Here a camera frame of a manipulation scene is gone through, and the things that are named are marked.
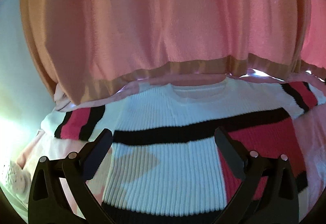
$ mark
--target pink cloth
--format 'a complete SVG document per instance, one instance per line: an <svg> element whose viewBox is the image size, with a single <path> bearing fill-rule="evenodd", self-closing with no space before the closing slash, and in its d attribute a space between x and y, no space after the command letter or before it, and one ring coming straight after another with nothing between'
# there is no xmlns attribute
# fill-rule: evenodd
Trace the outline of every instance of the pink cloth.
<svg viewBox="0 0 326 224"><path fill-rule="evenodd" d="M287 77L305 29L298 0L21 1L43 80L59 83L76 104L166 74L240 76L256 65Z"/></svg>
<svg viewBox="0 0 326 224"><path fill-rule="evenodd" d="M325 116L326 105L320 105L293 122L307 169L309 210L326 186Z"/></svg>
<svg viewBox="0 0 326 224"><path fill-rule="evenodd" d="M71 113L68 122L61 128L61 139L79 139L81 127L87 124L91 109L80 108Z"/></svg>
<svg viewBox="0 0 326 224"><path fill-rule="evenodd" d="M294 81L290 83L290 86L299 92L304 103L309 109L312 109L317 105L317 99L312 92L310 92L301 81Z"/></svg>
<svg viewBox="0 0 326 224"><path fill-rule="evenodd" d="M255 74L255 70L248 69L247 71L248 76L241 77L242 80L250 81L250 82L267 82L267 83L274 83L278 82L281 83L281 80L277 80L271 78L270 76L258 76ZM98 107L101 105L105 105L111 102L115 102L126 98L129 95L137 94L145 89L150 88L151 86L155 85L166 85L171 83L176 86L199 86L199 85L209 85L213 83L218 83L223 81L225 78L225 74L174 74L174 75L164 75L162 77L156 77L151 79L145 79L140 81L132 81L128 83L120 92L114 94L105 99L95 100L85 102L79 105L75 105L71 102L71 100L66 96L66 94L62 91L60 85L57 85L54 99L56 102L55 109L61 112L69 112L78 108L90 108L90 107ZM303 81L309 80L307 82L311 83L316 88L320 89L321 91L326 92L326 86L323 82L318 80L316 77L307 74L307 73L292 73L290 74L287 82L291 81Z"/></svg>
<svg viewBox="0 0 326 224"><path fill-rule="evenodd" d="M259 150L259 154L264 157L278 158L280 153L288 154L289 157L295 160L294 163L291 163L294 177L302 173L303 168L305 168L304 157L301 155L299 145L296 142L296 135L290 117L278 123L257 125L230 132L229 134L232 139L241 141L248 150ZM227 201L230 202L239 188L241 180L234 177L223 156L220 155L220 159L224 179L228 181L228 184L226 184L226 195ZM253 200L258 200L262 197L266 183L267 177L260 180Z"/></svg>
<svg viewBox="0 0 326 224"><path fill-rule="evenodd" d="M306 63L323 68L319 71L326 78L326 0L311 0L310 26L306 31L301 58Z"/></svg>

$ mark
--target metal rivet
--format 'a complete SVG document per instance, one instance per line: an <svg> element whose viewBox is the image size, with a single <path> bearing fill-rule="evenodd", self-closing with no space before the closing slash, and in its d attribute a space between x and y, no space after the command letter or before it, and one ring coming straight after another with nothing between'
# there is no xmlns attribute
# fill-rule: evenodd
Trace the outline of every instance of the metal rivet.
<svg viewBox="0 0 326 224"><path fill-rule="evenodd" d="M76 152L70 152L69 155L68 155L68 158L69 159L74 159L77 157L77 153Z"/></svg>
<svg viewBox="0 0 326 224"><path fill-rule="evenodd" d="M250 152L250 156L253 157L253 158L257 158L259 156L258 152L256 152L255 150L252 150Z"/></svg>
<svg viewBox="0 0 326 224"><path fill-rule="evenodd" d="M40 162L45 162L45 161L46 161L46 157L45 156L40 157Z"/></svg>
<svg viewBox="0 0 326 224"><path fill-rule="evenodd" d="M282 154L282 155L281 155L281 159L282 159L283 161L287 161L287 160L288 160L288 156L286 156L285 154Z"/></svg>

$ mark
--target ribbed knit fabric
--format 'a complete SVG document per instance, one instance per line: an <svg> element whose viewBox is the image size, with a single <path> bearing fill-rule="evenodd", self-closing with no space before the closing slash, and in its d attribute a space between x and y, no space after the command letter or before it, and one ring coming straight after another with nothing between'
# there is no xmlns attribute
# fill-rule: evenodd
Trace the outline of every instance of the ribbed knit fabric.
<svg viewBox="0 0 326 224"><path fill-rule="evenodd" d="M291 119L325 102L322 92L304 82L226 78L209 86L153 87L92 108L86 124L71 112L53 112L42 129L62 138L60 127L84 124L72 131L90 141L104 128L114 132L102 206L117 223L209 224L240 184L217 150L214 130L223 126L263 156L286 153L301 192L307 177ZM265 183L254 199L261 197Z"/></svg>

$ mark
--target clothing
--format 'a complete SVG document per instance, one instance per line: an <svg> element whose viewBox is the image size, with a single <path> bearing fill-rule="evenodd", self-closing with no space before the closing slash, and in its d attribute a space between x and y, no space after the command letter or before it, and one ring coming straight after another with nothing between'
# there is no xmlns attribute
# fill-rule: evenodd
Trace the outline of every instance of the clothing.
<svg viewBox="0 0 326 224"><path fill-rule="evenodd" d="M211 223L240 184L216 148L214 130L223 126L233 139L265 157L285 153L302 193L306 169L291 119L325 102L323 93L306 82L256 84L226 78L208 86L154 87L76 110L88 119L72 118L74 111L53 112L41 127L65 138L64 127L75 124L74 138L90 141L103 128L114 133L102 206L116 223ZM254 199L261 197L265 183Z"/></svg>
<svg viewBox="0 0 326 224"><path fill-rule="evenodd" d="M247 68L256 68L285 79L300 70L310 4L21 0L20 13L31 57L46 87L53 94L59 83L78 105L108 98L131 81L170 74L242 76ZM313 47L310 54L321 53L322 46Z"/></svg>

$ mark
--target sweater sleeve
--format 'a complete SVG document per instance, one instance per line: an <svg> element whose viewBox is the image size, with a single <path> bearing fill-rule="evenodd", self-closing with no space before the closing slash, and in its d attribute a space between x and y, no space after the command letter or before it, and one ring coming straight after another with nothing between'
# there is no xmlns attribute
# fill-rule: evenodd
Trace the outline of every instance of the sweater sleeve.
<svg viewBox="0 0 326 224"><path fill-rule="evenodd" d="M323 92L304 81L264 83L263 90L270 100L276 99L275 103L283 107L292 119L326 103Z"/></svg>

